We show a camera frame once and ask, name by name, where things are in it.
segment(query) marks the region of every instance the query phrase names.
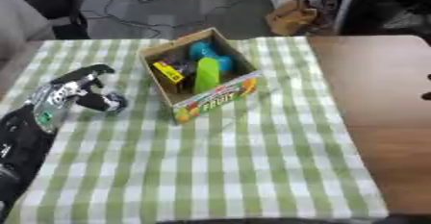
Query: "box label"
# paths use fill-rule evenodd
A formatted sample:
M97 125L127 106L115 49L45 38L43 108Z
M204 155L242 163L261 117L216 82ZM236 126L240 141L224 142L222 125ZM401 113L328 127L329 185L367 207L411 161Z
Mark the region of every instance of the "box label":
M243 81L227 83L216 87L213 91L200 94L174 107L175 119L185 123L199 114L209 112L231 101L239 99L256 91L256 77Z

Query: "cable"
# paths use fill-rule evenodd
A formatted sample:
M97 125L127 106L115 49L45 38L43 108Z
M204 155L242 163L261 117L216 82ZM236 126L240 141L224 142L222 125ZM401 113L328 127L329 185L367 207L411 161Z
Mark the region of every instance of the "cable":
M97 17L87 17L87 19L89 19L89 20L108 18L108 19L112 19L112 20L116 21L117 23L120 23L123 25L128 25L128 26L132 26L132 27L139 27L139 28L143 28L145 30L152 31L155 34L151 38L157 37L162 33L160 30L157 30L154 28L168 27L171 29L178 29L178 28L187 27L190 25L203 25L203 24L208 22L208 20L210 19L210 16L212 15L213 12L215 12L217 10L230 10L230 9L236 7L238 4L243 3L243 1L240 0L240 1L237 1L234 3L231 3L229 5L214 7L209 12L207 12L202 19L190 21L190 22L186 22L186 23L181 23L181 24L177 24L177 25L170 25L170 24L148 24L148 23L143 23L143 22L134 21L134 20L121 19L118 16L109 12L109 8L113 4L113 2L114 2L114 0L108 1L108 3L103 8L103 14L100 14L99 12L95 12L95 11L82 11L82 12L92 12L92 13L97 15Z

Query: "wooden table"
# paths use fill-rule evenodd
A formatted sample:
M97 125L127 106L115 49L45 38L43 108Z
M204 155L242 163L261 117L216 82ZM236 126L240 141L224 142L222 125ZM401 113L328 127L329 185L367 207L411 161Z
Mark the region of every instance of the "wooden table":
M418 37L311 37L344 122L391 213L431 213L431 48ZM0 71L0 98L39 42Z

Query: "fruit box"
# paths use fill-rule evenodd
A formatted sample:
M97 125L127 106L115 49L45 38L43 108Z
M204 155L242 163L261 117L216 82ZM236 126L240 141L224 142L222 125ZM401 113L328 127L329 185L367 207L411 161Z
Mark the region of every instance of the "fruit box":
M151 65L172 52L175 52L175 55L186 56L189 46L197 41L209 42L219 55L231 57L234 66L231 73L223 76L219 86L200 94L169 91L169 87L157 77ZM142 48L139 50L139 58L178 123L188 122L204 112L255 92L256 81L260 76L258 70L245 56L232 47L215 28L180 37L158 46Z

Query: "cardboard box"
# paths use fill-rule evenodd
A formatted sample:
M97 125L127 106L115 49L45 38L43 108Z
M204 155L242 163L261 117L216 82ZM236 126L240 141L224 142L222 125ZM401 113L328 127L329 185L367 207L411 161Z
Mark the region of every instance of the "cardboard box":
M294 0L283 4L268 14L266 23L272 33L280 36L292 36L316 18L316 9L308 8L304 0Z
M169 89L163 79L157 77L158 73L151 66L173 51L186 56L189 46L197 41L210 42L219 55L230 56L234 61L233 71L222 79L220 86L206 92L197 95L191 92L176 93ZM215 28L158 46L142 48L139 50L139 58L178 123L188 122L204 112L253 93L256 90L257 78L260 76L258 70L245 56L233 48Z

